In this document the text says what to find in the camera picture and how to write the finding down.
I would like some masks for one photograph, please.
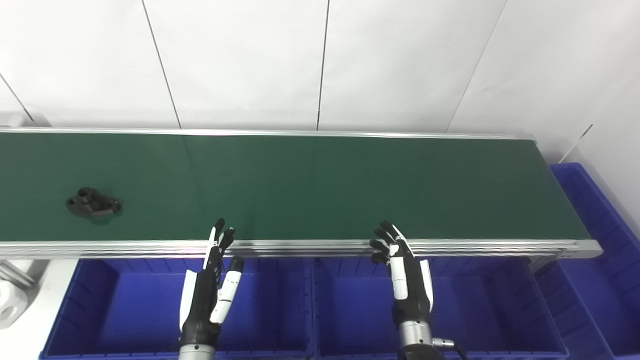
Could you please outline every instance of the white finger segment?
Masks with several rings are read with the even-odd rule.
[[[222,282],[222,287],[218,290],[218,302],[213,308],[209,321],[212,323],[223,323],[225,321],[241,277],[242,273],[239,271],[231,270],[227,272],[225,280]]]
[[[211,228],[211,234],[209,235],[209,241],[207,242],[207,252],[204,254],[204,263],[202,264],[202,270],[207,268],[207,262],[209,261],[209,255],[211,255],[211,249],[218,246],[218,239],[216,239],[216,227]]]
[[[180,328],[189,316],[191,310],[191,301],[193,300],[193,290],[196,287],[196,278],[198,273],[187,270],[184,276],[184,285],[182,285],[182,298],[180,299]]]
[[[404,270],[404,258],[400,256],[391,258],[390,266],[394,297],[396,300],[404,300],[409,296],[409,290],[406,285],[406,272]]]
[[[433,283],[431,282],[429,260],[420,261],[420,272],[422,272],[422,282],[424,282],[424,290],[429,298],[429,311],[431,311],[433,309]]]

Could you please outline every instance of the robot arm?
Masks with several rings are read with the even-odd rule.
[[[399,360],[444,360],[436,347],[452,347],[462,358],[464,352],[451,340],[432,338],[431,309],[433,287],[428,260],[419,261],[398,228],[386,221],[374,232],[381,240],[369,242],[377,251],[374,263],[387,266],[394,290],[392,317],[400,333]]]
[[[224,282],[220,286],[222,257],[234,241],[235,230],[222,231],[224,219],[211,230],[205,262],[198,273],[187,271],[180,305],[179,360],[211,360],[217,347],[222,323],[231,308],[242,271],[244,259],[231,259]]]

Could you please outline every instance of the white tile wall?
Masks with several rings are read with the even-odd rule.
[[[450,132],[532,133],[557,161],[640,58],[636,0],[509,0]]]
[[[24,111],[22,110],[22,106],[18,100],[16,100],[15,96],[11,93],[11,90],[6,86],[4,81],[0,78],[0,113],[20,113],[23,116],[26,116]]]
[[[316,128],[327,0],[145,3],[183,127]]]
[[[505,0],[331,0],[320,129],[446,131]]]
[[[0,71],[53,126],[177,127],[139,1],[1,2]]]
[[[640,236],[640,63],[565,161],[582,163]]]

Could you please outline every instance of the robot finger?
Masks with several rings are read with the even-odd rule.
[[[406,272],[404,269],[404,257],[391,257],[389,259],[389,267],[391,269],[391,281],[394,288],[394,297],[396,300],[404,300],[409,296]]]
[[[387,243],[387,245],[394,243],[394,237],[383,229],[376,229],[373,233],[382,240],[385,240],[385,243]]]
[[[386,242],[380,239],[371,239],[369,240],[369,246],[380,251],[385,256],[389,256],[389,246]]]
[[[424,283],[424,291],[429,299],[429,311],[433,309],[433,283],[431,282],[431,269],[429,268],[429,260],[420,261],[420,272],[422,273],[422,282]]]
[[[225,280],[220,290],[218,290],[218,302],[211,312],[209,321],[212,323],[223,323],[231,303],[234,301],[240,278],[242,277],[242,271],[244,268],[244,259],[240,256],[234,256],[229,264],[229,269],[225,275]]]
[[[389,257],[384,255],[380,251],[376,251],[373,254],[371,254],[371,262],[374,263],[374,264],[385,264],[385,265],[388,265],[389,264]]]

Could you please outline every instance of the black robotic glove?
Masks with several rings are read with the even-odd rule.
[[[394,289],[392,317],[401,337],[400,360],[444,360],[431,339],[433,288],[427,260],[419,261],[400,230],[387,221],[371,240],[374,263],[387,265]]]
[[[221,284],[222,257],[234,241],[235,233],[232,227],[222,231],[224,226],[225,221],[221,218],[211,229],[202,270],[198,273],[187,271],[180,309],[181,349],[202,351],[200,347],[205,345],[204,347],[211,347],[214,351],[218,346],[220,328],[231,307],[244,268],[244,259],[234,256],[227,269],[224,283]],[[192,294],[190,303],[184,300]]]

